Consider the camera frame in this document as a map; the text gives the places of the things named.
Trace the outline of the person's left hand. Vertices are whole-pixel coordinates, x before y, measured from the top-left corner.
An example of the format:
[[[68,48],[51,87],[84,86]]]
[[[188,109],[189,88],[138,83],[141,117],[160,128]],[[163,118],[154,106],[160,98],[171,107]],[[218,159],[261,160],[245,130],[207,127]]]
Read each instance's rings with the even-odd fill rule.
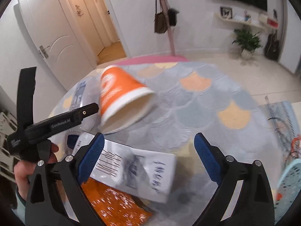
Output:
[[[36,166],[37,163],[32,163],[26,160],[21,160],[14,166],[14,175],[18,193],[23,200],[27,199],[27,193],[30,188],[28,176],[31,176],[34,173]]]

